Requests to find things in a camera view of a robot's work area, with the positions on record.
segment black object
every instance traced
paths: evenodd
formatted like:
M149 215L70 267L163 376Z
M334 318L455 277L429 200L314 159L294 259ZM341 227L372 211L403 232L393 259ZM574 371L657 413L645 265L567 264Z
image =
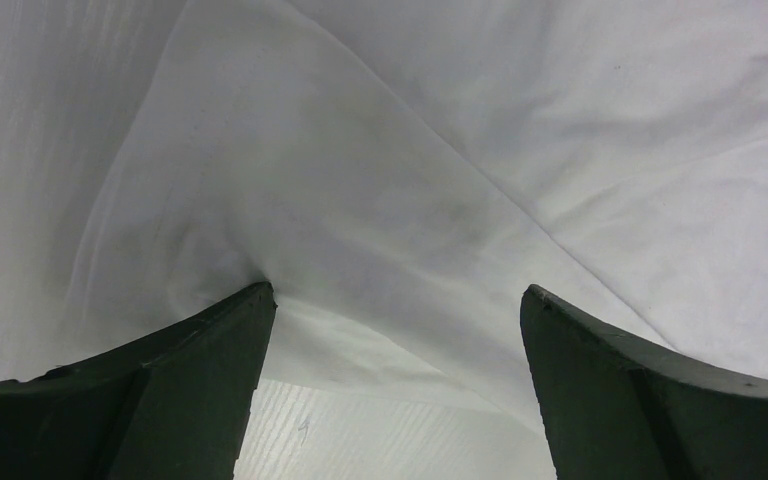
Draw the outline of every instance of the black object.
M275 318L252 285L27 383L0 382L0 479L233 477Z
M531 286L522 336L560 480L767 480L768 381L603 323Z

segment white fabric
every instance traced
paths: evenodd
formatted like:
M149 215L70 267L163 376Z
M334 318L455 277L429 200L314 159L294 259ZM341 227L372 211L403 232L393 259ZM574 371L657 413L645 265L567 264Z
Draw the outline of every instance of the white fabric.
M0 379L261 279L265 378L522 438L530 283L768 378L768 1L31 3L0 2Z

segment white cloth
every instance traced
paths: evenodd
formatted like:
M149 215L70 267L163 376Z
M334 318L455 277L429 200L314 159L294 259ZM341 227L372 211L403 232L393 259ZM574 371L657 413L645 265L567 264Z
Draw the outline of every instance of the white cloth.
M182 7L0 2L0 379L264 278L265 378L529 438L530 283L768 378L768 1Z

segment wrinkled fabric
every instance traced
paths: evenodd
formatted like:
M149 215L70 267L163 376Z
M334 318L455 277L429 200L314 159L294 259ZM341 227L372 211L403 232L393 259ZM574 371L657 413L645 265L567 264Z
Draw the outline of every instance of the wrinkled fabric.
M264 378L541 476L531 283L768 378L768 2L1 2L0 379L263 279Z

